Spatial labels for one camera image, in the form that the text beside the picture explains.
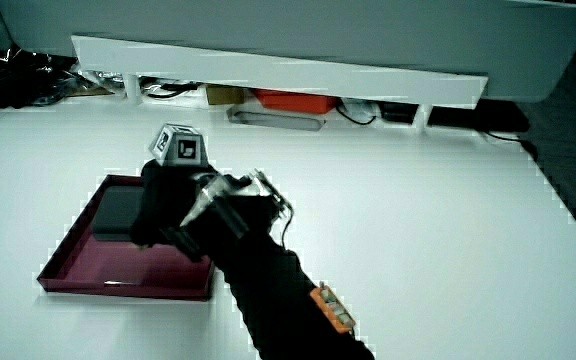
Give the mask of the person's right hand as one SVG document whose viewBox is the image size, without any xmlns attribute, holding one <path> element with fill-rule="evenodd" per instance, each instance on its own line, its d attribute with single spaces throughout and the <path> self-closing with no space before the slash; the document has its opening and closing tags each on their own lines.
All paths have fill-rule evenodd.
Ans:
<svg viewBox="0 0 576 360">
<path fill-rule="evenodd" d="M 140 246 L 172 245 L 198 262 L 269 233 L 283 216 L 292 222 L 292 204 L 262 171 L 240 177 L 218 171 L 208 161 L 202 134 L 191 126 L 164 124 L 149 151 L 142 205 L 130 230 Z"/>
</svg>

